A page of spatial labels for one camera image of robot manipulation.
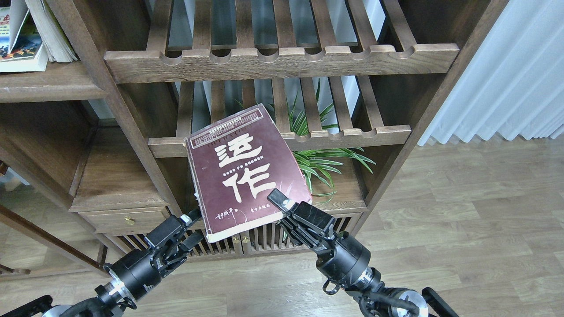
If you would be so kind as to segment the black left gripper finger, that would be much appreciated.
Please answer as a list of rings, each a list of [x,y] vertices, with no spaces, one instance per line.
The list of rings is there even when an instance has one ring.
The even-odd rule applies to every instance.
[[[181,243],[181,251],[190,252],[192,249],[204,239],[202,232],[192,233],[189,237],[186,237]]]
[[[181,220],[185,225],[193,225],[196,221],[201,219],[201,211],[198,207],[189,211],[187,214],[181,216]]]

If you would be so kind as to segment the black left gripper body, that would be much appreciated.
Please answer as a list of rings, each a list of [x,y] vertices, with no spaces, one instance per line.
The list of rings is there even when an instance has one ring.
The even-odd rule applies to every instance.
[[[185,263],[189,252],[181,251],[181,243],[190,227],[181,217],[172,215],[146,235],[146,250],[132,250],[114,264],[107,265],[105,269],[113,278],[109,283],[110,295],[117,300],[139,301]]]

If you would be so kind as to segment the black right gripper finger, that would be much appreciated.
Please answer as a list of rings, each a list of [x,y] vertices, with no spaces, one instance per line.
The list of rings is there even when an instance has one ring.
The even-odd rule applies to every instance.
[[[299,205],[276,188],[270,192],[267,199],[283,213],[292,213]]]

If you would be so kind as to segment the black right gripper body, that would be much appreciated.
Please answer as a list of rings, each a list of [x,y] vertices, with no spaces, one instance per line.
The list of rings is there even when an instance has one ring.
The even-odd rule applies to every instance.
[[[280,210],[284,214],[281,225],[291,241],[316,253],[316,267],[328,281],[341,287],[371,285],[369,250],[348,232],[336,232],[332,215],[304,201],[284,201]]]

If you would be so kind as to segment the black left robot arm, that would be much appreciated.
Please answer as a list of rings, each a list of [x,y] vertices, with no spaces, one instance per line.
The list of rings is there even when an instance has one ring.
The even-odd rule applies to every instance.
[[[185,263],[190,251],[204,238],[200,232],[185,237],[188,229],[201,218],[199,209],[180,217],[170,216],[146,237],[147,249],[132,250],[103,268],[111,280],[99,285],[96,296],[74,305],[53,305],[44,295],[6,313],[8,317],[120,317],[125,309],[136,309],[136,303],[153,290],[163,278]]]

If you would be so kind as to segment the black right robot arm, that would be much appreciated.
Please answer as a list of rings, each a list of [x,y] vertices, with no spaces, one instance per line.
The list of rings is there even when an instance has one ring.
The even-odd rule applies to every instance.
[[[353,297],[366,317],[455,317],[435,290],[387,288],[381,273],[369,266],[370,251],[348,232],[334,230],[336,219],[307,202],[297,203],[274,189],[268,200],[280,209],[281,225],[292,241],[317,255],[316,267],[327,278],[323,291],[340,289]]]

